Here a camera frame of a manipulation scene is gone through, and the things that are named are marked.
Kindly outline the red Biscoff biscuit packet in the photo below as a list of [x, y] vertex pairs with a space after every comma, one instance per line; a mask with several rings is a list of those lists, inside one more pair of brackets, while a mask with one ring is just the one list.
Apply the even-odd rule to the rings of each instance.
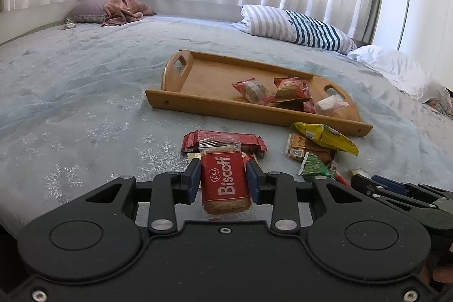
[[202, 205], [211, 215], [246, 211], [251, 206], [240, 145], [199, 146]]

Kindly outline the red orange chips bag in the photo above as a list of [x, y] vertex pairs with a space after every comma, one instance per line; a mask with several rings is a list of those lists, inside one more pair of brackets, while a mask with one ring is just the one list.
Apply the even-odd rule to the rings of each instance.
[[308, 84], [304, 80], [300, 80], [299, 77], [276, 77], [273, 82], [277, 88], [274, 95], [276, 102], [308, 101], [311, 99]]

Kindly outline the white snack packet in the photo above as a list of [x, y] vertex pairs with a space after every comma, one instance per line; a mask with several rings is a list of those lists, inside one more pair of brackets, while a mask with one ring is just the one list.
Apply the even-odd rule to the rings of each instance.
[[315, 103], [316, 111], [324, 116], [334, 117], [349, 107], [341, 95], [334, 94]]

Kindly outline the red clear cake packet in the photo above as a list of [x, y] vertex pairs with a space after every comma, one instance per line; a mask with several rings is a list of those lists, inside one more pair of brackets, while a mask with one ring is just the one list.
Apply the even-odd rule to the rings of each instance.
[[254, 77], [232, 83], [232, 86], [251, 104], [265, 106], [274, 102], [276, 99], [275, 96]]

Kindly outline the thin red stick packet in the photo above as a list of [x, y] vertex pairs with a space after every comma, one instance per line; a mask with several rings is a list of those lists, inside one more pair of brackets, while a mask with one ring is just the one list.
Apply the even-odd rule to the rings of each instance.
[[303, 103], [303, 111], [305, 113], [317, 114], [316, 104], [312, 99], [307, 100]]

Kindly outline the green snack packet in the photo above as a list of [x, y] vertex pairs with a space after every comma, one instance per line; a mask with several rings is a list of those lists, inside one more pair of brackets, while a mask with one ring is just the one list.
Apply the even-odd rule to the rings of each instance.
[[326, 165], [318, 156], [310, 152], [303, 157], [298, 175], [302, 176], [306, 182], [332, 179], [332, 174]]

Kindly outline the brown biscuit packet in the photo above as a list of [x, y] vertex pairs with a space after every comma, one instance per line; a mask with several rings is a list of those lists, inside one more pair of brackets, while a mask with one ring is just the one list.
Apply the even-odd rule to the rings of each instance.
[[302, 162], [307, 153], [316, 155], [326, 166], [330, 166], [336, 156], [335, 150], [321, 147], [301, 134], [290, 133], [286, 150], [289, 159]]

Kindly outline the long red wafer packet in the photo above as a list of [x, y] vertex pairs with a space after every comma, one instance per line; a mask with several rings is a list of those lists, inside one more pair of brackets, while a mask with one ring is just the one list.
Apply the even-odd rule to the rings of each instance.
[[252, 153], [262, 159], [267, 146], [260, 136], [250, 133], [219, 132], [210, 130], [196, 130], [183, 137], [180, 151], [182, 153], [198, 153], [199, 146], [206, 145], [240, 145], [244, 153]]

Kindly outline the round crackers clear packet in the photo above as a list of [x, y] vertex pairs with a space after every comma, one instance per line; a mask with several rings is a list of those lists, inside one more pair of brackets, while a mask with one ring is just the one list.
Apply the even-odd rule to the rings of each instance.
[[345, 185], [348, 188], [351, 187], [350, 182], [346, 180], [345, 177], [343, 176], [344, 170], [340, 168], [336, 161], [332, 161], [330, 166], [330, 172], [332, 173], [332, 177], [334, 178], [334, 180]]

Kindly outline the yellow snack packet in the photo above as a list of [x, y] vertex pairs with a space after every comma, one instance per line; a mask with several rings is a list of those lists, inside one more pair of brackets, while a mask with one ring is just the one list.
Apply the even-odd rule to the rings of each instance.
[[291, 127], [321, 147], [350, 153], [354, 156], [359, 154], [358, 146], [350, 138], [326, 124], [297, 122], [293, 123]]

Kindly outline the light blue bedspread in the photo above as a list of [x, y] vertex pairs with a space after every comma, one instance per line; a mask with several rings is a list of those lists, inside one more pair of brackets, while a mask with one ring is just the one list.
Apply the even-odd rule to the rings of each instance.
[[219, 22], [156, 17], [120, 27], [53, 27], [1, 47], [1, 222], [28, 222], [121, 175], [140, 181], [181, 171], [183, 136], [193, 130], [262, 136], [265, 170], [298, 172], [286, 157], [289, 131], [152, 108], [180, 49], [206, 51], [318, 74], [345, 89], [372, 131], [342, 169], [402, 182], [452, 187], [452, 121], [376, 72], [317, 49], [255, 38]]

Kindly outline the wooden serving tray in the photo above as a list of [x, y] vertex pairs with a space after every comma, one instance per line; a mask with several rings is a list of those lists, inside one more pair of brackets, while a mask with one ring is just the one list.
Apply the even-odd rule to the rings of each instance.
[[[333, 89], [348, 106], [326, 115], [305, 113], [300, 108], [251, 104], [234, 89], [237, 81], [256, 78], [271, 93], [276, 93], [276, 77], [299, 77], [307, 83], [314, 102], [327, 98]], [[346, 136], [366, 136], [372, 125], [364, 123], [351, 97], [336, 83], [302, 71], [258, 61], [221, 56], [201, 51], [180, 50], [170, 57], [159, 90], [146, 90], [155, 108], [195, 113], [226, 119], [288, 127], [295, 122], [326, 124]]]

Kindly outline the striped white blue pillow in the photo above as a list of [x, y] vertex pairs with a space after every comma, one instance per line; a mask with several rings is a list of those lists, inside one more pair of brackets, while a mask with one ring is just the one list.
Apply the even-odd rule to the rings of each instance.
[[248, 35], [343, 55], [357, 48], [355, 41], [337, 27], [299, 12], [264, 5], [243, 5], [241, 15], [243, 19], [233, 23], [233, 27]]

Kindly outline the pink blanket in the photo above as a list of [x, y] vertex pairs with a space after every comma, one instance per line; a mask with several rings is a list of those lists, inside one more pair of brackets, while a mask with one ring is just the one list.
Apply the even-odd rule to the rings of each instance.
[[137, 0], [109, 0], [103, 5], [103, 26], [121, 26], [141, 21], [144, 16], [156, 15], [148, 5]]

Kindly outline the purple pillow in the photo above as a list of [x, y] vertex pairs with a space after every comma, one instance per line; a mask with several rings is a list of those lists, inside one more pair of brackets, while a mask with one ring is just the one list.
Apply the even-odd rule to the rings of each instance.
[[106, 12], [104, 5], [111, 0], [83, 0], [80, 1], [73, 9], [65, 16], [66, 19], [74, 23], [95, 23], [102, 24]]

